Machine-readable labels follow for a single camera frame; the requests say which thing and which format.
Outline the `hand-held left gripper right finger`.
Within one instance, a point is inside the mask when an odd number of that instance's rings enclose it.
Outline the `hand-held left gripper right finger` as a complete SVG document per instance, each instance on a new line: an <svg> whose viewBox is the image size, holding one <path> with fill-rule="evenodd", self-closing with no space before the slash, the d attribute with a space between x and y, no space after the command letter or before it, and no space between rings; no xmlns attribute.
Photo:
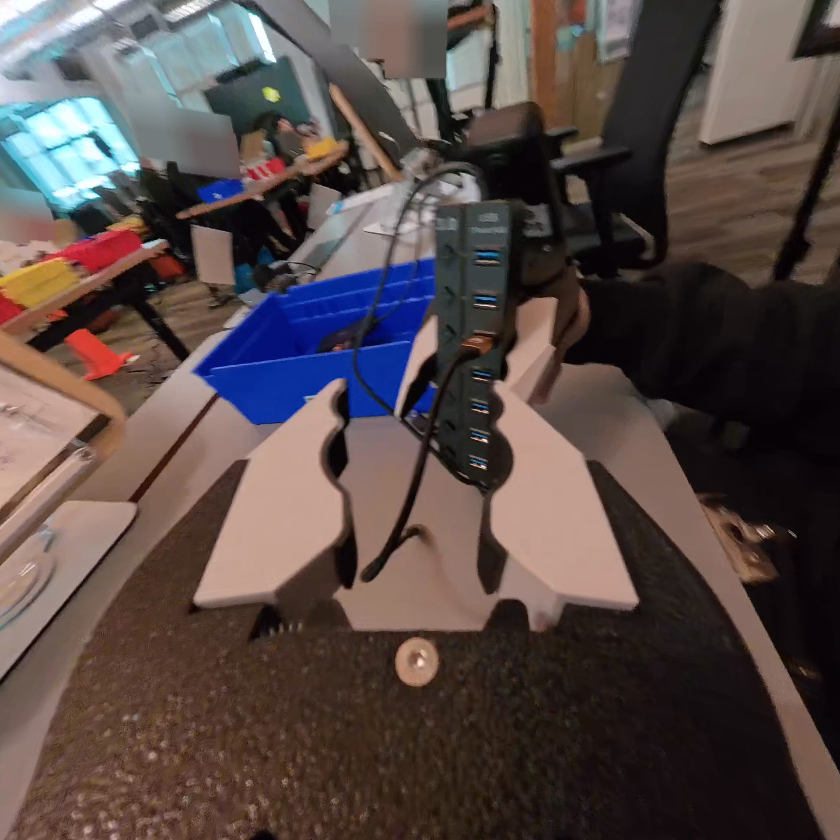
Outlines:
<svg viewBox="0 0 840 840"><path fill-rule="evenodd" d="M640 598L586 458L508 385L490 393L490 484L477 573L499 613L550 631L564 609L630 613Z"/></svg>

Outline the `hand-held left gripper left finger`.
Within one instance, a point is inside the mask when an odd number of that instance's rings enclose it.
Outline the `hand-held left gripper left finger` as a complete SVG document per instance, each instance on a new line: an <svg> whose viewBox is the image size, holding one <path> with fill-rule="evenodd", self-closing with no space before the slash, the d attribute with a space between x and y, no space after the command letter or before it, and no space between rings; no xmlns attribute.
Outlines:
<svg viewBox="0 0 840 840"><path fill-rule="evenodd" d="M309 611L350 590L358 549L348 491L345 380L333 380L266 438L245 471L193 595L200 610Z"/></svg>

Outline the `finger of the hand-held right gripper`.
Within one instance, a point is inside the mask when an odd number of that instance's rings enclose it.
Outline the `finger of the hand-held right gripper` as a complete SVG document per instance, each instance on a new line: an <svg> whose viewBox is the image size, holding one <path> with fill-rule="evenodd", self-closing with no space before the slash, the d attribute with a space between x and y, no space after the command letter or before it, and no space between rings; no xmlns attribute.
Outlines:
<svg viewBox="0 0 840 840"><path fill-rule="evenodd" d="M534 298L523 303L516 315L516 338L507 354L505 384L526 404L548 401L562 371L554 345L558 301Z"/></svg>
<svg viewBox="0 0 840 840"><path fill-rule="evenodd" d="M438 349L438 319L437 315L429 314L418 330L411 351L409 353L402 381L395 402L395 417L403 416L403 409L407 405L410 386L418 377L422 366L429 358L435 358Z"/></svg>

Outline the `black multi-port usb hub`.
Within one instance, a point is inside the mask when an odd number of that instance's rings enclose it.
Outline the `black multi-port usb hub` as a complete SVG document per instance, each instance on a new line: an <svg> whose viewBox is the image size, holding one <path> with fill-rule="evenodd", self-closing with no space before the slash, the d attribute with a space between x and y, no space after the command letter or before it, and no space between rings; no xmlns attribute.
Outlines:
<svg viewBox="0 0 840 840"><path fill-rule="evenodd" d="M516 338L527 211L512 200L447 203L435 220L435 440L442 463L491 487L491 409Z"/></svg>

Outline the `person's right forearm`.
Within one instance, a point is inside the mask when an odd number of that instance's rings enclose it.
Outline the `person's right forearm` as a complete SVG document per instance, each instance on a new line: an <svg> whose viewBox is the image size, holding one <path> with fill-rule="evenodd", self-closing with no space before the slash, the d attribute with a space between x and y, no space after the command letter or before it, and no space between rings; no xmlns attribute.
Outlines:
<svg viewBox="0 0 840 840"><path fill-rule="evenodd" d="M750 287L689 261L582 290L590 320L568 362L613 366L645 397L838 460L838 287Z"/></svg>

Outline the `person's right hand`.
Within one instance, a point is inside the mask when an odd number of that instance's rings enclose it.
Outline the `person's right hand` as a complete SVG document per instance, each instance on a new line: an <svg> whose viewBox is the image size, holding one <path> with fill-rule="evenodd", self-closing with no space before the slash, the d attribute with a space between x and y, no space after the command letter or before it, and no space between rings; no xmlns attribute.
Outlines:
<svg viewBox="0 0 840 840"><path fill-rule="evenodd" d="M582 341L592 320L590 299L585 289L585 281L580 274L574 277L574 287L567 283L563 287L553 331L555 355L563 363L567 353Z"/></svg>

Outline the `black office chair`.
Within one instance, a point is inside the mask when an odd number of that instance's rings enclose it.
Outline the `black office chair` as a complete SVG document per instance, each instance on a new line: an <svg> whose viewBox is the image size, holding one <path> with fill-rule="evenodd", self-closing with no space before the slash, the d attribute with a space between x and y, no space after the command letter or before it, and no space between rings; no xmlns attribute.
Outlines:
<svg viewBox="0 0 840 840"><path fill-rule="evenodd" d="M612 279L666 258L669 147L720 5L642 2L599 145L566 153L563 142L573 130L553 132L560 224L570 262L583 277Z"/></svg>

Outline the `blue plastic bin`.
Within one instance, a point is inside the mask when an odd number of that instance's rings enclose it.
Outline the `blue plastic bin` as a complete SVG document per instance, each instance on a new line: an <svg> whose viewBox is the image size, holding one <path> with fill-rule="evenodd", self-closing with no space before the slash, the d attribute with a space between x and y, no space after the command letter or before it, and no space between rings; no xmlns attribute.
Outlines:
<svg viewBox="0 0 840 840"><path fill-rule="evenodd" d="M414 339L435 294L435 258L391 266L373 330L359 351L365 381L395 407ZM328 383L348 384L351 417L385 414L359 384L352 348L382 279L369 269L271 292L194 373L252 424L281 424Z"/></svg>

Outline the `person's dark clothed body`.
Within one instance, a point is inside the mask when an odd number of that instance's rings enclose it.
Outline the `person's dark clothed body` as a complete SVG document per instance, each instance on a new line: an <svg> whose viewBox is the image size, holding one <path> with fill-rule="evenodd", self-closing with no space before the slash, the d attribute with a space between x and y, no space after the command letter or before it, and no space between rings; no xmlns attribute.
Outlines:
<svg viewBox="0 0 840 840"><path fill-rule="evenodd" d="M838 470L764 446L746 430L733 443L698 413L678 416L665 434L696 494L722 495L742 518L797 535L773 554L778 580L744 587L838 764Z"/></svg>

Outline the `orange cone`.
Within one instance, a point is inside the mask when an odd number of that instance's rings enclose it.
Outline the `orange cone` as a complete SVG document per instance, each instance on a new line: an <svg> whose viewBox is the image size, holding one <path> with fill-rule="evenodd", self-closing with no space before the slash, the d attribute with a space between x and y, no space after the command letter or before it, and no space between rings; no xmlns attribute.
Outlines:
<svg viewBox="0 0 840 840"><path fill-rule="evenodd" d="M139 359L135 353L116 353L93 333L79 329L64 339L85 368L83 379L94 382L119 373Z"/></svg>

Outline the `wooden document holder with sheet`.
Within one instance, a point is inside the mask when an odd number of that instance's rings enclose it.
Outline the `wooden document holder with sheet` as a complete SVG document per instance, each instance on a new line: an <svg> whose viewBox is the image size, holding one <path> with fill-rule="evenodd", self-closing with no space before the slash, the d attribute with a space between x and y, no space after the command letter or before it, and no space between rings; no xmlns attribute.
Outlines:
<svg viewBox="0 0 840 840"><path fill-rule="evenodd" d="M110 394L2 331L2 529L56 507L117 452L126 423Z"/></svg>

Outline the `dark board with yellow sticker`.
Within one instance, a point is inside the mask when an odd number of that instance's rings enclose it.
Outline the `dark board with yellow sticker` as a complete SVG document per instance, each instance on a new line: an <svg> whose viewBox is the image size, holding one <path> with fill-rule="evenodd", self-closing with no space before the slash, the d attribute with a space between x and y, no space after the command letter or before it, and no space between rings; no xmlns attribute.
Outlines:
<svg viewBox="0 0 840 840"><path fill-rule="evenodd" d="M227 115L237 135L249 133L255 122L269 112L294 124L312 116L290 60L255 58L219 74L203 93L212 112Z"/></svg>

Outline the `black tripod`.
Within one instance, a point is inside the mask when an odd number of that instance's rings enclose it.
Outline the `black tripod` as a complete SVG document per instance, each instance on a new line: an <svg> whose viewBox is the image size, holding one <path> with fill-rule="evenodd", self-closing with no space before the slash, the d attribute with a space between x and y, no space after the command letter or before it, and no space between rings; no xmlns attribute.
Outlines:
<svg viewBox="0 0 840 840"><path fill-rule="evenodd" d="M807 256L812 246L806 238L806 233L822 194L823 186L837 160L838 145L838 121L834 121L826 134L825 141L812 168L809 182L794 214L791 230L773 264L771 278L774 281L790 280L795 268Z"/></svg>

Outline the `wooden table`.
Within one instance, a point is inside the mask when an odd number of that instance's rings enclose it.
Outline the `wooden table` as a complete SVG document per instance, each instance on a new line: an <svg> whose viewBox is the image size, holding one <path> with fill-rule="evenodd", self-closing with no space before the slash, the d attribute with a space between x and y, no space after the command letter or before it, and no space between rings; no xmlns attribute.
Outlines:
<svg viewBox="0 0 840 840"><path fill-rule="evenodd" d="M112 265L83 278L73 288L62 291L35 308L26 309L2 325L11 337L26 341L32 348L46 352L62 343L105 311L118 306L134 310L151 328L154 335L179 361L190 351L171 330L150 302L153 259L170 248L164 239L143 244Z"/></svg>

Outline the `red plastic bins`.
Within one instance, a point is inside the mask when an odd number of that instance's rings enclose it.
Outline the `red plastic bins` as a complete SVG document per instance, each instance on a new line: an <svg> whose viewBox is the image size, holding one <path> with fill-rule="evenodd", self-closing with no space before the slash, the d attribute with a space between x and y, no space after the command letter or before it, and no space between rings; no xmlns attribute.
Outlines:
<svg viewBox="0 0 840 840"><path fill-rule="evenodd" d="M132 230L107 230L64 247L54 258L77 264L95 274L142 247L142 238Z"/></svg>

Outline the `yellow plastic bins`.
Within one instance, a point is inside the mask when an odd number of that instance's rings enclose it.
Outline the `yellow plastic bins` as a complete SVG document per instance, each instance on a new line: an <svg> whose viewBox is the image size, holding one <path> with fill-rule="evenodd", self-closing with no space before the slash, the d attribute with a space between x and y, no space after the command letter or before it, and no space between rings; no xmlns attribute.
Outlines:
<svg viewBox="0 0 840 840"><path fill-rule="evenodd" d="M1 278L2 295L22 309L33 309L80 283L73 265L64 258L44 259Z"/></svg>

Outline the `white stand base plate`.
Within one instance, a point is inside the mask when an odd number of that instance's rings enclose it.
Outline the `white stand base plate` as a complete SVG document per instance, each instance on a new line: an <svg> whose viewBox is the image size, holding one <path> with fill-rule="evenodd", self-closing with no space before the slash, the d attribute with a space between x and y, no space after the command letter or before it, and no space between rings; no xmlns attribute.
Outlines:
<svg viewBox="0 0 840 840"><path fill-rule="evenodd" d="M130 501L72 500L1 567L1 679L5 679L132 527Z"/></svg>

